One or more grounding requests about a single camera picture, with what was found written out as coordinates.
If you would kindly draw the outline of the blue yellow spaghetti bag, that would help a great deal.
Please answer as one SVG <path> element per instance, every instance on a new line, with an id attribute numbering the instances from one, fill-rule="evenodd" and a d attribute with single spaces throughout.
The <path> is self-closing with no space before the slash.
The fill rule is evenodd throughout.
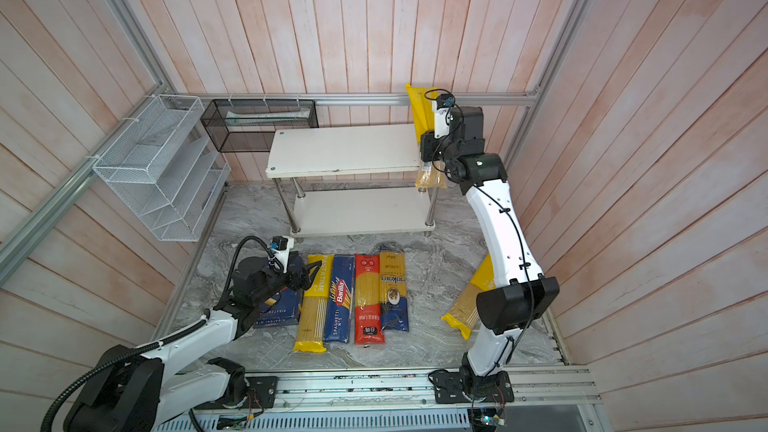
<path id="1" fill-rule="evenodd" d="M 405 256 L 384 251 L 379 254 L 380 308 L 383 330 L 409 331 Z"/>

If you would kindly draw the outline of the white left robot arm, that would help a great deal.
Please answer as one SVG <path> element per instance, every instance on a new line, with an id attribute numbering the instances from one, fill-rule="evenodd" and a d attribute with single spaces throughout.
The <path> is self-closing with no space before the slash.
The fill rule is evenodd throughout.
<path id="1" fill-rule="evenodd" d="M 151 431 L 202 404 L 236 409 L 255 403 L 244 367 L 229 359 L 211 359 L 192 372 L 184 369 L 248 332 L 279 292 L 308 290 L 320 266 L 303 263 L 295 252 L 231 263 L 213 308 L 154 342 L 105 352 L 53 401 L 41 430 L 52 430 L 69 398 L 75 401 L 63 422 L 66 431 Z"/>

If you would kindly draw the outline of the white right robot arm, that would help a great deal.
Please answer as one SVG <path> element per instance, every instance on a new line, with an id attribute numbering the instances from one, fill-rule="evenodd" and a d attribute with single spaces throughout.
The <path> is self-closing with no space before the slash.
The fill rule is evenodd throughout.
<path id="1" fill-rule="evenodd" d="M 513 400 L 504 368 L 525 332 L 560 291 L 557 279 L 544 276 L 527 245 L 503 161 L 485 150 L 483 123 L 481 108 L 461 108 L 439 99 L 434 128 L 421 139 L 423 157 L 441 162 L 447 179 L 459 186 L 474 211 L 494 281 L 493 289 L 476 298 L 481 328 L 459 369 L 428 375 L 439 404 Z"/>

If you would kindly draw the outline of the yellow barcode spaghetti bag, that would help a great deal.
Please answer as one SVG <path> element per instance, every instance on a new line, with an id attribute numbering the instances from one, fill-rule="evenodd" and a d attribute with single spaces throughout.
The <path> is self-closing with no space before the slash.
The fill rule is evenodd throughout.
<path id="1" fill-rule="evenodd" d="M 419 189 L 445 188 L 445 173 L 439 171 L 433 164 L 433 154 L 437 145 L 434 136 L 435 113 L 432 102 L 427 98 L 428 88 L 405 85 L 413 115 L 413 124 L 419 147 L 421 166 L 415 186 Z"/>

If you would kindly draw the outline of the yellow clear spaghetti bag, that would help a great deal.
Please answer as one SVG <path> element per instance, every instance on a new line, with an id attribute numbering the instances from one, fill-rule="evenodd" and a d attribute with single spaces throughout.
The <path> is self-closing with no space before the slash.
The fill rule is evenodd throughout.
<path id="1" fill-rule="evenodd" d="M 495 287 L 493 264 L 491 257 L 487 255 L 441 319 L 451 328 L 458 330 L 464 340 L 469 340 L 479 322 L 476 299 L 480 293 L 493 290 Z"/>

